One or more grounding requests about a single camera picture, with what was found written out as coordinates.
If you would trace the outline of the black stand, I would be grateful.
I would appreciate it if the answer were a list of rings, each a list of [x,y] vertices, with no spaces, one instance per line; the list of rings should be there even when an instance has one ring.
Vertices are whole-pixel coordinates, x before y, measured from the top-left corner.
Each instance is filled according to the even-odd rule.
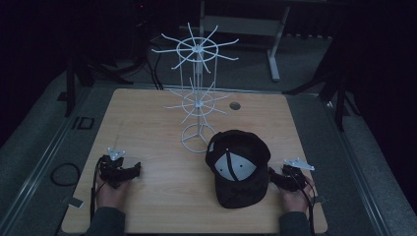
[[[79,79],[83,86],[91,87],[93,85],[93,78],[89,73],[89,68],[97,70],[118,84],[133,84],[133,82],[122,79],[115,72],[110,71],[85,55],[70,54],[66,59],[66,90],[59,95],[59,99],[66,102],[66,117],[69,117],[76,107],[76,79]]]
[[[297,88],[285,90],[283,94],[296,95],[323,83],[324,86],[319,92],[319,99],[322,102],[330,102],[336,96],[334,121],[338,130],[343,132],[343,112],[347,81],[354,59],[355,52],[351,39],[340,32],[333,38],[313,78]]]

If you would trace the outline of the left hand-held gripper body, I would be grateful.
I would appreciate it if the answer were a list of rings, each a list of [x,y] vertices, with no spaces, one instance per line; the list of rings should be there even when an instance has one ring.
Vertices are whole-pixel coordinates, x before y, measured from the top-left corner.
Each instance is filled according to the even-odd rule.
[[[109,147],[107,154],[99,159],[99,176],[113,189],[118,189],[127,180],[127,171],[122,167],[125,153]]]

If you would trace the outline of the black floor bracket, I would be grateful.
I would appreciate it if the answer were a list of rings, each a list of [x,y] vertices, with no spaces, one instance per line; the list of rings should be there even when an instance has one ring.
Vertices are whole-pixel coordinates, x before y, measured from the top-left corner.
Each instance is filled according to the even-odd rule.
[[[72,124],[72,130],[91,130],[95,119],[90,117],[77,117]]]

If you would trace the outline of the person's left hand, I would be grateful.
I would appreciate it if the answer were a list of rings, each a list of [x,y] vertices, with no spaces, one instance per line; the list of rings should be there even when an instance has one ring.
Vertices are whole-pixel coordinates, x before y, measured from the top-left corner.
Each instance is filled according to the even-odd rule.
[[[97,177],[96,184],[96,208],[111,207],[122,212],[126,211],[126,201],[131,187],[130,181],[122,182],[117,189],[114,189],[100,177]]]

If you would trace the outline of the black baseball cap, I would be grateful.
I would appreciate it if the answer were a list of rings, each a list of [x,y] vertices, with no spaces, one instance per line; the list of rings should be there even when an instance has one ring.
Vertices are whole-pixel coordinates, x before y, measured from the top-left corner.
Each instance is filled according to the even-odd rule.
[[[268,146],[255,134],[229,130],[208,143],[206,164],[214,175],[215,193],[225,208],[249,207],[268,190]]]

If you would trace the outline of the white desk frame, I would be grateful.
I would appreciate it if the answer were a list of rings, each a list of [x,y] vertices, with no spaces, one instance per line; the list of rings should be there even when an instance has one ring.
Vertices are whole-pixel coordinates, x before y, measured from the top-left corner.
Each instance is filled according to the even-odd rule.
[[[290,7],[285,5],[281,8],[278,20],[267,20],[210,15],[207,12],[207,3],[208,0],[200,1],[200,35],[220,26],[220,32],[272,37],[273,45],[267,50],[267,58],[271,79],[278,82],[280,75],[275,55],[283,36]]]

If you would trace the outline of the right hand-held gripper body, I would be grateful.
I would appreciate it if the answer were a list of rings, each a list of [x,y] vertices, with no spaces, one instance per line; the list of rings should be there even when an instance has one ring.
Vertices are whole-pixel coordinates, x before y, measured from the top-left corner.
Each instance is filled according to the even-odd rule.
[[[315,167],[310,165],[300,157],[295,159],[284,159],[281,173],[284,177],[282,189],[290,192],[296,192],[306,187],[306,176],[303,170],[315,171]]]

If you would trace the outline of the person's right hand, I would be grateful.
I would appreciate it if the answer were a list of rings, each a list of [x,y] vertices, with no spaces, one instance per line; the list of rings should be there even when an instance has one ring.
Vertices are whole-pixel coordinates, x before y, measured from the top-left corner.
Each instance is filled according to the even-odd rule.
[[[311,192],[315,183],[312,179],[306,178],[307,185],[303,190],[297,192],[290,192],[280,189],[281,203],[283,211],[288,212],[302,212],[305,213],[311,204]]]

